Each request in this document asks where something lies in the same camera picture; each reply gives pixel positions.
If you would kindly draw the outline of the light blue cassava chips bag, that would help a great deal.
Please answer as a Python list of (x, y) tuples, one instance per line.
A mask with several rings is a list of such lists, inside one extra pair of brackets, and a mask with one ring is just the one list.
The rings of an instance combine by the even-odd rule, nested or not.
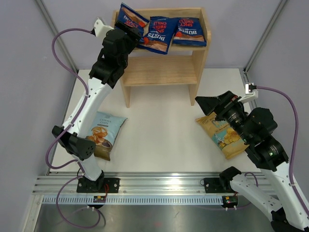
[(94, 155), (110, 161), (110, 154), (126, 117), (97, 112), (86, 138), (96, 144)]

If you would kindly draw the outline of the blue Burts chips bag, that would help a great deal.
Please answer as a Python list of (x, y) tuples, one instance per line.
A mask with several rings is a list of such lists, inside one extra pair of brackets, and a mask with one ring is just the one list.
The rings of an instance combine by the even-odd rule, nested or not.
[(143, 36), (138, 47), (148, 51), (166, 55), (175, 29), (178, 17), (151, 16), (148, 32)]
[(180, 17), (177, 23), (173, 44), (205, 47), (203, 29), (198, 18)]
[(150, 22), (149, 19), (142, 16), (123, 2), (120, 5), (117, 21), (120, 21), (131, 28), (137, 28), (141, 36), (144, 35), (144, 28)]

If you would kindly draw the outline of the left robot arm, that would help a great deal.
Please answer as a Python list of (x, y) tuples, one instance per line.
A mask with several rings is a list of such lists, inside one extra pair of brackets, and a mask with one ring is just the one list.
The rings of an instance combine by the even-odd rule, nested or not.
[(128, 56), (138, 45), (142, 35), (137, 28), (117, 21), (114, 27), (99, 23), (90, 34), (102, 39), (97, 61), (91, 68), (88, 82), (73, 113), (62, 126), (54, 126), (52, 134), (56, 142), (65, 148), (77, 162), (83, 173), (77, 177), (78, 193), (106, 192), (112, 180), (104, 179), (94, 151), (96, 143), (87, 139), (90, 126), (103, 100), (113, 90), (128, 66)]

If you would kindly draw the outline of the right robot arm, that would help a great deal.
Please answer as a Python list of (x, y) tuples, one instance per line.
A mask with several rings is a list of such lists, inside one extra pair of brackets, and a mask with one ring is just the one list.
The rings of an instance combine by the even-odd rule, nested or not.
[(230, 167), (220, 173), (223, 191), (235, 191), (257, 207), (270, 221), (276, 232), (307, 232), (309, 230), (308, 202), (296, 187), (290, 171), (292, 159), (272, 136), (277, 128), (273, 114), (266, 108), (245, 112), (243, 104), (258, 97), (257, 89), (247, 90), (239, 97), (227, 91), (217, 97), (196, 97), (205, 115), (216, 114), (217, 121), (226, 121), (247, 145), (245, 152), (271, 184), (277, 198), (272, 198), (251, 184), (246, 176)]

